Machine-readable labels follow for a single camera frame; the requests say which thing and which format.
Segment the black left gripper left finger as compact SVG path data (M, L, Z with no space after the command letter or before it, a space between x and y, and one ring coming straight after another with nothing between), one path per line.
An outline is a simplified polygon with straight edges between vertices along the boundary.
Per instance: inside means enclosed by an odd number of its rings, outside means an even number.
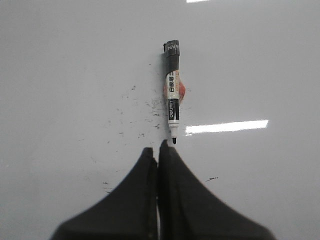
M156 240L157 162L150 147L108 196L63 222L53 240Z

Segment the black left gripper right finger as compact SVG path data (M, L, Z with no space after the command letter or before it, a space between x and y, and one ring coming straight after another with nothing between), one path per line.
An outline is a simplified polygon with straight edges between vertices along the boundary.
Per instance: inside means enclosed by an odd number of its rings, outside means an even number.
M269 229L211 193L164 140L158 159L162 240L273 240Z

